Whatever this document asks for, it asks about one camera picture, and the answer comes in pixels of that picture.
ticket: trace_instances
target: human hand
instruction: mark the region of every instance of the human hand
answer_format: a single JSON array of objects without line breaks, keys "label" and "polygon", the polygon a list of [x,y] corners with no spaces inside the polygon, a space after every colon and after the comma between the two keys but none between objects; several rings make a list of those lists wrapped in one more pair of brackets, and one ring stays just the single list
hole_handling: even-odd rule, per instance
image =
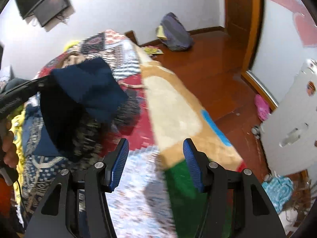
[{"label": "human hand", "polygon": [[[11,122],[6,123],[7,130],[11,128]],[[19,157],[16,154],[16,146],[13,144],[14,134],[12,131],[9,131],[7,135],[3,138],[2,141],[2,150],[5,152],[3,161],[11,168],[16,168],[19,163]]]}]

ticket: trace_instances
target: sticker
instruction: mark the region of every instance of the sticker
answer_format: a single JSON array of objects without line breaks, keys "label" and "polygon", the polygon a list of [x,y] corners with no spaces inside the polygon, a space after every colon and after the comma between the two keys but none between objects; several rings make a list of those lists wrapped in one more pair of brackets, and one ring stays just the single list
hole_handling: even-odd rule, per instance
[{"label": "sticker", "polygon": [[316,87],[315,87],[314,83],[312,81],[308,82],[308,84],[307,84],[307,94],[309,96],[312,96],[312,95],[315,94],[315,92],[316,92]]}]

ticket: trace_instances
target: purple bag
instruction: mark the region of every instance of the purple bag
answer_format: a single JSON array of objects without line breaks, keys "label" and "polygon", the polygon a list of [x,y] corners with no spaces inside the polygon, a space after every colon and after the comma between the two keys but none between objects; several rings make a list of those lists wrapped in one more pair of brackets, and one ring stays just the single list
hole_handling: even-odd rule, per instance
[{"label": "purple bag", "polygon": [[163,17],[161,25],[167,39],[160,40],[163,44],[167,45],[170,50],[175,52],[184,51],[193,44],[194,41],[192,37],[172,12],[169,12]]}]

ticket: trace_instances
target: wooden floor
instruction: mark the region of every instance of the wooden floor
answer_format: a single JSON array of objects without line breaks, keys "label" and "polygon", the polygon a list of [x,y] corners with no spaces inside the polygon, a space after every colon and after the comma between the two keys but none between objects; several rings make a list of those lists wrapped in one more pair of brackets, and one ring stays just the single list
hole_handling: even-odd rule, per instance
[{"label": "wooden floor", "polygon": [[268,173],[260,142],[251,133],[260,124],[256,93],[240,77],[244,47],[222,31],[192,36],[193,47],[171,52],[162,44],[164,55],[155,60],[173,72],[200,100],[213,121],[262,181]]}]

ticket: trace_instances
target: blanket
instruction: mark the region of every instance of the blanket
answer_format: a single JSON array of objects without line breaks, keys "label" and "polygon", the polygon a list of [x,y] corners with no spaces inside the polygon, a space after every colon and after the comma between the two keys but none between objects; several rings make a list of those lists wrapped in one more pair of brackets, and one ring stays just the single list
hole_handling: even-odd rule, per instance
[{"label": "blanket", "polygon": [[[131,121],[125,123],[120,120],[122,116],[118,116],[110,128],[103,130],[101,140],[94,139],[95,145],[90,145],[92,149],[87,151],[83,161],[76,164],[63,157],[33,155],[42,126],[40,112],[25,122],[25,131],[29,135],[23,140],[26,143],[23,201],[28,213],[31,215],[34,212],[50,182],[61,169],[87,168],[99,159],[96,155],[106,155],[124,137],[130,144],[126,166],[119,186],[111,194],[106,194],[117,236],[193,237],[205,195],[198,193],[190,179],[182,152],[183,140],[192,138],[198,150],[229,170],[245,168],[242,158],[198,99],[173,72],[152,61],[126,36],[113,30],[79,42],[50,61],[37,77],[49,74],[61,64],[65,55],[74,52],[85,60],[96,57],[104,59],[115,80],[128,84],[121,86],[132,101],[132,105],[126,105],[125,111],[138,116],[134,117],[133,124]],[[140,88],[131,89],[129,85],[140,85]],[[38,100],[39,94],[28,103],[35,107]],[[83,119],[81,128],[85,129],[91,124],[95,131],[100,128],[88,115]]]}]

